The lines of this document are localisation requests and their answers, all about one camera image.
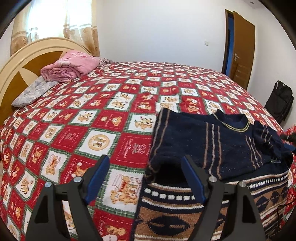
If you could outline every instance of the knit sweater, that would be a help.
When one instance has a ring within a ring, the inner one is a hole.
[[[199,167],[220,180],[251,173],[270,162],[292,162],[278,134],[255,121],[252,125],[243,114],[213,115],[159,113],[150,151],[147,177],[161,171],[176,172],[181,158],[189,154]]]

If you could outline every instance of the wooden door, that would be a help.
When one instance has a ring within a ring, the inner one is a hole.
[[[229,77],[247,89],[255,52],[255,26],[237,12],[234,16],[234,46]]]

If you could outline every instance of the pink blanket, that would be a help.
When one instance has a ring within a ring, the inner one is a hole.
[[[66,82],[80,78],[82,74],[88,74],[99,63],[99,58],[71,50],[55,63],[43,67],[40,73],[46,81]]]

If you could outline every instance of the red and white quilt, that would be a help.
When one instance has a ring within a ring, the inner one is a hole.
[[[16,239],[25,239],[46,181],[67,183],[106,154],[110,170],[89,211],[103,240],[128,241],[153,126],[163,107],[194,114],[217,109],[243,113],[251,123],[259,120],[282,132],[259,102],[219,72],[151,62],[97,68],[56,85],[8,117],[0,129],[0,216]],[[64,209],[69,231],[77,238],[67,202]]]

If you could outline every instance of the bed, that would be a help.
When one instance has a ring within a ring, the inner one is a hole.
[[[282,132],[262,105],[227,76],[171,63],[107,64],[78,80],[56,85],[29,106],[11,107],[42,67],[70,49],[88,53],[67,39],[42,39],[15,53],[0,72],[0,122],[4,123],[0,127],[0,217],[17,240],[25,238],[45,182],[67,183],[82,176],[103,154],[111,157],[111,166],[89,211],[104,240],[129,240],[161,108],[205,115],[217,109],[243,113],[251,123],[258,120]],[[128,199],[122,198],[127,194],[126,184],[134,189]],[[280,198],[286,202],[286,195]],[[275,209],[270,212],[276,215]],[[69,232],[77,239],[67,202],[64,213]],[[262,220],[265,225],[269,218]]]

